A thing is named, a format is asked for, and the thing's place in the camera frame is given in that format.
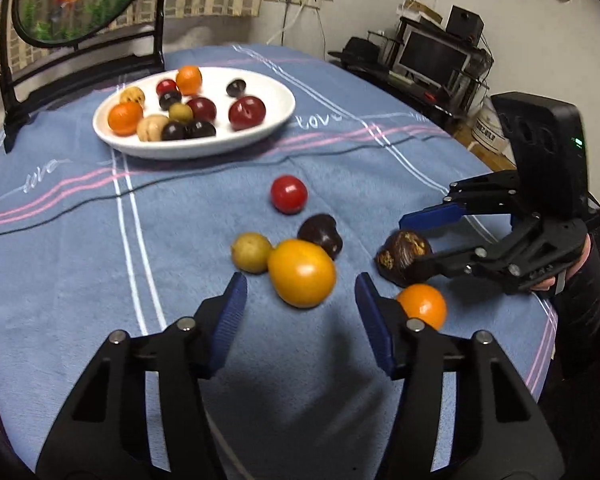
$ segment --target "bucket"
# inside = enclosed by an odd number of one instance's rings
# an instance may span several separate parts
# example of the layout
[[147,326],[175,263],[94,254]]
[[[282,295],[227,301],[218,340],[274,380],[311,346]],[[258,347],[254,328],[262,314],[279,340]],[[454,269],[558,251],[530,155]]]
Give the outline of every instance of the bucket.
[[489,97],[484,98],[476,114],[472,134],[475,140],[493,153],[502,153],[509,143],[502,133],[498,114]]

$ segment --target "red cherry tomato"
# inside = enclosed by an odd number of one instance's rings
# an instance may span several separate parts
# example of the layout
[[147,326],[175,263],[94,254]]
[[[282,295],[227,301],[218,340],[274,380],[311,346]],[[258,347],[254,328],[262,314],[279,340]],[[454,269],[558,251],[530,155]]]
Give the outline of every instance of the red cherry tomato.
[[197,121],[212,123],[216,120],[216,105],[211,99],[194,97],[187,102],[187,105],[193,110],[193,116]]
[[163,79],[155,87],[155,92],[158,94],[158,97],[161,97],[163,94],[177,89],[178,85],[176,85],[176,82],[173,79]]
[[271,185],[271,203],[285,215],[295,215],[304,209],[306,187],[292,175],[279,176]]
[[257,97],[245,95],[229,108],[229,122],[234,130],[258,126],[267,114],[264,103]]

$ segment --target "plate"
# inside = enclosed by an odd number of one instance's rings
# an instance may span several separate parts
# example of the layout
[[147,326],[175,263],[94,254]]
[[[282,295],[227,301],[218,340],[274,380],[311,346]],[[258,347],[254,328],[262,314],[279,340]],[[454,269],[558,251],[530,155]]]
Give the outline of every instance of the plate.
[[[182,158],[199,158],[201,156],[218,155],[231,152],[258,142],[272,134],[282,126],[296,108],[296,99],[291,90],[279,81],[257,72],[225,67],[200,67],[202,72],[202,90],[200,95],[211,99],[218,109],[214,122],[217,135],[203,139],[168,140],[161,142],[141,142],[135,134],[119,137],[111,131],[107,124],[109,111],[120,101],[120,92],[109,96],[98,107],[93,115],[93,129],[101,140],[116,150],[127,155],[159,160],[177,160]],[[151,114],[167,115],[160,109],[155,86],[163,79],[176,79],[177,70],[162,72],[140,79],[125,86],[138,86],[146,96],[144,116]],[[260,98],[267,108],[267,115],[262,124],[236,132],[229,124],[229,108],[235,101],[226,94],[226,86],[234,79],[244,79],[247,83],[246,95]]]

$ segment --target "small orange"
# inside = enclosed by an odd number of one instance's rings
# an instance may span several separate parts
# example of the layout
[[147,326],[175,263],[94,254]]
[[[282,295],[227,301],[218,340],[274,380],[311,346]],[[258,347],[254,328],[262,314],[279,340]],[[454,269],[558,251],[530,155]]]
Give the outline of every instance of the small orange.
[[115,105],[109,112],[107,123],[117,136],[127,137],[136,132],[143,115],[142,106],[129,101]]
[[304,240],[280,242],[267,262],[273,288],[289,305],[311,308],[322,303],[336,284],[336,266],[324,249]]
[[202,74],[197,66],[183,66],[176,76],[176,85],[182,95],[198,94],[202,86]]
[[395,299],[409,317],[417,317],[436,330],[440,330],[446,319],[446,301],[432,286],[418,283],[405,288]]

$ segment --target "metal screw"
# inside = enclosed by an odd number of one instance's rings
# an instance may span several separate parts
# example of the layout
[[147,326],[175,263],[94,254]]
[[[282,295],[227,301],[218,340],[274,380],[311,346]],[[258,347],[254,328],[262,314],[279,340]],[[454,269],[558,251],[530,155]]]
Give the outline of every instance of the metal screw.
[[183,332],[187,332],[196,327],[196,320],[192,317],[181,317],[177,320],[176,326]]
[[126,339],[126,332],[124,330],[114,330],[109,334],[109,342],[117,345],[122,343]]
[[478,330],[478,332],[475,333],[475,340],[483,345],[488,345],[493,342],[493,335],[486,330]]
[[412,317],[411,319],[407,320],[407,328],[409,330],[413,330],[414,332],[422,332],[424,327],[424,321],[418,319],[417,317]]

